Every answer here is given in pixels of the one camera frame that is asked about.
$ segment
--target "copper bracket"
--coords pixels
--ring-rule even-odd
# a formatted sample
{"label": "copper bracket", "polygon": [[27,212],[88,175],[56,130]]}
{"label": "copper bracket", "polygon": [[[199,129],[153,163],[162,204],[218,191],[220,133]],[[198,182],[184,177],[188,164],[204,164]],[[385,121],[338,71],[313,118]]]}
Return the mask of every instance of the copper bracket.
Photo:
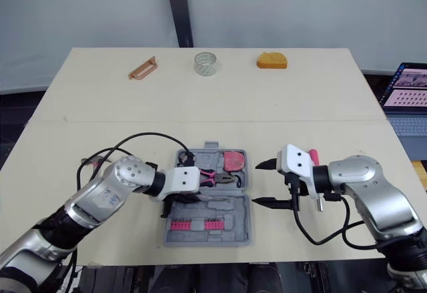
{"label": "copper bracket", "polygon": [[139,66],[134,71],[129,73],[129,79],[143,79],[145,76],[150,74],[154,69],[157,68],[157,63],[155,62],[155,56],[147,60],[144,64]]}

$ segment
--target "black wire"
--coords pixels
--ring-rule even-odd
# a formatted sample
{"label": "black wire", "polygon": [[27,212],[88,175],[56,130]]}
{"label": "black wire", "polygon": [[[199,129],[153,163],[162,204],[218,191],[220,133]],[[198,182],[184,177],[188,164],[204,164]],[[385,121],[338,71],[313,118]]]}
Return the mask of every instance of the black wire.
{"label": "black wire", "polygon": [[170,139],[170,140],[172,140],[172,141],[174,141],[175,143],[178,143],[184,150],[185,150],[185,152],[187,153],[187,154],[191,154],[192,155],[192,153],[190,152],[190,150],[187,148],[187,146],[185,146],[181,141],[179,141],[178,139],[176,139],[176,138],[174,138],[174,137],[171,137],[171,136],[169,136],[169,135],[166,135],[166,134],[162,134],[162,133],[156,133],[156,132],[152,132],[152,131],[149,131],[149,132],[145,132],[145,133],[138,133],[138,134],[134,134],[134,135],[131,135],[131,136],[129,136],[129,137],[127,137],[127,138],[125,138],[124,140],[122,140],[122,141],[120,141],[116,146],[114,146],[108,153],[107,153],[107,155],[105,155],[104,157],[103,157],[103,159],[102,160],[100,160],[99,161],[99,165],[98,165],[98,167],[93,171],[93,173],[92,173],[92,176],[91,176],[91,180],[96,176],[96,174],[98,174],[98,171],[99,171],[99,169],[101,168],[101,166],[102,166],[102,164],[104,164],[104,162],[107,160],[107,158],[116,150],[116,149],[118,149],[123,143],[125,143],[125,142],[127,142],[127,141],[129,141],[130,139],[133,139],[133,138],[135,138],[135,137],[139,137],[139,136],[145,136],[145,135],[154,135],[154,136],[161,136],[161,137],[164,137],[164,138],[167,138],[167,139]]}
{"label": "black wire", "polygon": [[[292,201],[294,203],[294,205],[292,207],[294,208],[293,211],[294,211],[295,222],[296,222],[296,225],[298,226],[298,228],[300,229],[300,231],[307,238],[307,240],[310,241],[310,243],[312,243],[314,245],[322,245],[322,244],[325,244],[326,242],[329,242],[331,239],[335,238],[336,236],[340,235],[343,232],[344,227],[341,228],[341,229],[339,229],[338,231],[335,231],[334,233],[332,233],[331,235],[327,236],[323,240],[315,241],[309,235],[309,233],[306,231],[306,229],[303,227],[303,225],[301,224],[300,217],[298,216],[297,205],[296,205],[297,198],[298,198],[297,194],[292,194]],[[355,226],[362,225],[363,223],[364,223],[363,221],[358,221],[358,222],[351,223],[350,225],[347,225],[347,230],[349,230],[350,228],[354,228]]]}
{"label": "black wire", "polygon": [[72,267],[71,267],[71,273],[70,273],[70,276],[69,276],[69,281],[68,281],[67,288],[65,289],[64,293],[69,293],[69,291],[71,289],[71,285],[73,283],[73,279],[74,279],[74,275],[75,275],[75,268],[77,266],[77,249],[75,249],[73,251],[73,253],[71,254],[71,259],[70,259],[69,264],[67,266],[67,269],[65,271],[65,275],[67,275],[70,265],[72,265]]}
{"label": "black wire", "polygon": [[341,197],[341,200],[344,202],[344,205],[346,206],[346,222],[344,223],[344,227],[342,230],[342,239],[344,240],[344,242],[351,248],[354,248],[356,250],[378,250],[380,248],[384,248],[386,246],[389,246],[391,244],[395,244],[397,242],[401,242],[401,241],[406,241],[406,240],[416,240],[416,237],[414,236],[398,236],[397,238],[392,238],[390,240],[386,240],[377,244],[372,244],[372,245],[365,245],[365,246],[360,246],[360,245],[355,245],[353,243],[351,243],[348,239],[347,239],[347,230],[348,230],[348,221],[350,220],[350,207],[348,205],[348,202],[345,198]]}
{"label": "black wire", "polygon": [[[103,150],[101,150],[101,151],[98,151],[98,152],[96,152],[96,153],[94,153],[93,155],[91,155],[91,156],[89,156],[85,161],[83,161],[81,164],[80,164],[80,166],[79,166],[79,168],[77,169],[77,191],[79,191],[80,189],[81,189],[81,180],[80,180],[80,175],[81,175],[81,170],[94,158],[94,157],[96,157],[96,156],[98,156],[99,154],[101,154],[101,153],[103,153],[103,152],[107,152],[107,151],[111,151],[113,148],[104,148]],[[127,154],[127,155],[129,155],[129,156],[131,156],[132,154],[131,153],[129,153],[128,151],[126,151],[126,150],[123,150],[123,149],[121,149],[121,148],[117,148],[116,149],[117,151],[121,151],[121,152],[123,152],[124,154]]]}

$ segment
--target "wooden table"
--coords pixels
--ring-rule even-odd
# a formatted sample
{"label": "wooden table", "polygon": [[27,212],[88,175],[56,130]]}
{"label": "wooden table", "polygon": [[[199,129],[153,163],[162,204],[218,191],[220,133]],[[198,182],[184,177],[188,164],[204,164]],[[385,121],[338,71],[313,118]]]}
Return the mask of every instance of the wooden table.
{"label": "wooden table", "polygon": [[[194,55],[214,52],[212,77],[193,70]],[[141,131],[159,131],[191,148],[219,141],[249,155],[250,198],[290,197],[283,178],[255,165],[287,143],[317,148],[321,164],[354,154],[376,158],[427,222],[426,194],[392,127],[347,49],[274,49],[285,70],[258,69],[264,49],[74,49],[0,171],[0,250],[48,216],[75,192],[80,159]],[[159,69],[142,81],[127,73],[156,55]],[[161,168],[174,165],[174,143],[140,137],[124,148]],[[83,179],[89,178],[89,168]],[[352,207],[352,221],[359,220]],[[341,203],[302,199],[301,219],[320,239],[342,226]],[[104,265],[264,262],[375,258],[336,238],[311,245],[292,213],[251,204],[253,243],[242,248],[166,248],[161,205],[132,194],[123,208],[79,245],[79,264]],[[373,242],[366,227],[353,242]]]}

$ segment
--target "orange object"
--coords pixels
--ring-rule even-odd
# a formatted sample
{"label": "orange object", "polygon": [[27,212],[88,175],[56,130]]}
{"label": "orange object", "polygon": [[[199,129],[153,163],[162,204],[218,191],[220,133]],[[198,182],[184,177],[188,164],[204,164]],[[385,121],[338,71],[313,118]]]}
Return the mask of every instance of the orange object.
{"label": "orange object", "polygon": [[157,63],[155,62],[155,56],[147,60],[144,64],[139,66],[134,71],[129,73],[129,79],[143,79],[145,76],[150,74],[154,69],[157,68]]}
{"label": "orange object", "polygon": [[256,65],[259,68],[287,68],[288,60],[282,53],[262,53],[258,57]]}

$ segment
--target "pliers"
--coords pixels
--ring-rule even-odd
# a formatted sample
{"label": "pliers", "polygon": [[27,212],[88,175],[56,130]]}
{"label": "pliers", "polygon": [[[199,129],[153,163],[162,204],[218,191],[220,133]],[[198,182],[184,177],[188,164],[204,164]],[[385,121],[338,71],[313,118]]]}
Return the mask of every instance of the pliers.
{"label": "pliers", "polygon": [[230,174],[217,173],[215,170],[200,170],[200,174],[208,177],[208,179],[200,182],[200,186],[207,186],[209,188],[215,186],[217,183],[232,183],[236,180]]}

